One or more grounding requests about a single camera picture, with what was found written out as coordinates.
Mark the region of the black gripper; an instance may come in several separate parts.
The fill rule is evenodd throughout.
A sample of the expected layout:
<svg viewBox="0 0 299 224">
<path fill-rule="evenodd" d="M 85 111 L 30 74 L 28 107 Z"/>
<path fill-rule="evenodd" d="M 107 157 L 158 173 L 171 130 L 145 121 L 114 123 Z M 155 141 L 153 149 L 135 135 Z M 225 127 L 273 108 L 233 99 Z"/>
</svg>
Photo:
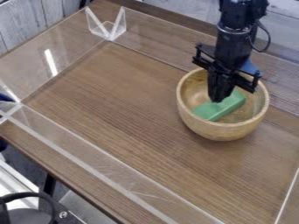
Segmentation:
<svg viewBox="0 0 299 224">
<path fill-rule="evenodd" d="M 258 35 L 258 24 L 243 29 L 230 29 L 218 24 L 217 45 L 199 43 L 193 63 L 209 71 L 209 95 L 222 102 L 235 87 L 254 93 L 262 72 L 250 61 Z"/>
</svg>

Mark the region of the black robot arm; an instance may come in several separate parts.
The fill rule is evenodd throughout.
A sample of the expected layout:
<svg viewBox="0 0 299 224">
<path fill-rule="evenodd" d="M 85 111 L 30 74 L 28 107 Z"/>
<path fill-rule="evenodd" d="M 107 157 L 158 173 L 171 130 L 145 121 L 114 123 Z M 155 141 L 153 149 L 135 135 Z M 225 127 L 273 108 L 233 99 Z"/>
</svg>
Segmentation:
<svg viewBox="0 0 299 224">
<path fill-rule="evenodd" d="M 197 45 L 193 63 L 209 71 L 209 96 L 222 102 L 235 87 L 255 93 L 262 71 L 251 62 L 253 51 L 265 52 L 271 44 L 261 18 L 267 0 L 219 0 L 217 45 Z"/>
</svg>

